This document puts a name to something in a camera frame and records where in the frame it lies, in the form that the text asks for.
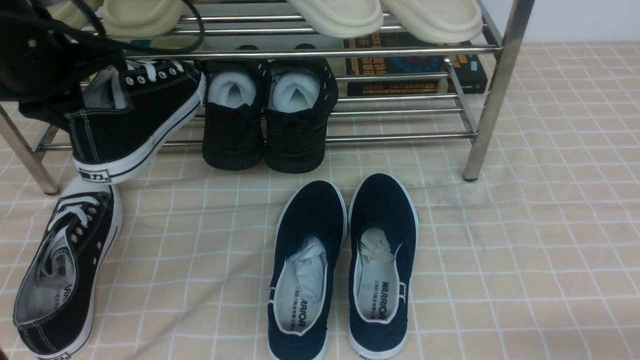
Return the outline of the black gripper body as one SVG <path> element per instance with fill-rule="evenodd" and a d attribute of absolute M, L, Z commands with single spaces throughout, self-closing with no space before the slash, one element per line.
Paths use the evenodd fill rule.
<path fill-rule="evenodd" d="M 67 131 L 64 114 L 85 107 L 80 83 L 114 66 L 122 51 L 52 18 L 39 0 L 3 0 L 0 21 L 1 100 L 15 101 L 23 116 Z"/>

